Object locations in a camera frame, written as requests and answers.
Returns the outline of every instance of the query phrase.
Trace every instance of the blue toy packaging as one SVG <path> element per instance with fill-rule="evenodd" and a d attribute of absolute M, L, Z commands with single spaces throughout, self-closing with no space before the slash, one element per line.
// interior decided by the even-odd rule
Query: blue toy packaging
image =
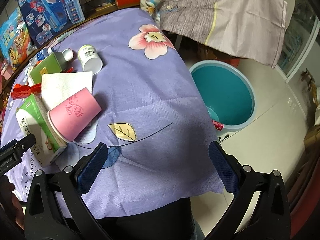
<path fill-rule="evenodd" d="M 31 38 L 42 44 L 84 21 L 79 0 L 18 0 Z"/>
<path fill-rule="evenodd" d="M 15 70 L 36 47 L 31 44 L 27 26 L 17 8 L 0 28 L 0 48 Z"/>

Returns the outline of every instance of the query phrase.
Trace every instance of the white napkin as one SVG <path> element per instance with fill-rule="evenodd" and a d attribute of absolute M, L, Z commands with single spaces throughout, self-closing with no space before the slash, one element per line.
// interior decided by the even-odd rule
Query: white napkin
<path fill-rule="evenodd" d="M 92 71 L 45 74 L 41 83 L 42 101 L 49 111 L 85 87 L 92 93 Z"/>

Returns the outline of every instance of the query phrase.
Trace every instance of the metal screw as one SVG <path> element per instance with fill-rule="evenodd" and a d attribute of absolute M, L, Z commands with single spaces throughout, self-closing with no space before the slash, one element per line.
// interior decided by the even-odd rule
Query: metal screw
<path fill-rule="evenodd" d="M 280 176 L 280 171 L 274 170 L 273 171 L 273 175 L 275 175 L 276 177 L 279 177 Z"/>
<path fill-rule="evenodd" d="M 71 172 L 72 170 L 73 170 L 72 166 L 67 166 L 67 167 L 64 168 L 64 172 L 65 172 L 65 173 L 69 173 L 69 172 Z"/>
<path fill-rule="evenodd" d="M 37 170 L 36 171 L 36 176 L 40 176 L 42 174 L 42 171 L 41 170 Z"/>
<path fill-rule="evenodd" d="M 246 172 L 250 172 L 252 169 L 249 165 L 245 165 L 245 166 L 243 166 L 243 170 Z"/>

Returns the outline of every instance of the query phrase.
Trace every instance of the purple tablecloth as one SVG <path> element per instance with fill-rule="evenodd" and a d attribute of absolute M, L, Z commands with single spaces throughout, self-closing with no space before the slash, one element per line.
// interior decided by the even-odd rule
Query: purple tablecloth
<path fill-rule="evenodd" d="M 143 10 L 124 9 L 98 18 L 56 46 L 77 52 L 91 44 L 104 63 L 93 77 L 92 94 L 102 108 L 95 139 L 68 144 L 55 164 L 44 168 L 56 172 L 75 165 L 92 152 L 83 147 L 95 148 L 100 142 L 115 146 L 89 193 L 82 195 L 96 218 L 134 215 L 223 189 L 208 156 L 210 142 L 217 139 L 208 111 L 184 62 L 152 25 Z M 78 59 L 72 66 L 82 71 Z M 25 83 L 26 73 L 16 83 Z M 23 137 L 15 117 L 21 104 L 21 99 L 9 98 L 1 146 Z M 7 173 L 20 200 L 27 200 L 39 168 L 28 150 L 22 163 Z M 57 197 L 70 217 L 61 195 Z"/>

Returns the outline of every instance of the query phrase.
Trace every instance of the green and white box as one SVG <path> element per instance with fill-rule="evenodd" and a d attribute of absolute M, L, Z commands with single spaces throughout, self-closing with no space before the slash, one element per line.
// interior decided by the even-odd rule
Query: green and white box
<path fill-rule="evenodd" d="M 67 147 L 52 129 L 46 109 L 34 94 L 18 109 L 16 117 L 24 135 L 32 133 L 36 137 L 36 144 L 31 151 L 43 168 L 53 163 Z"/>

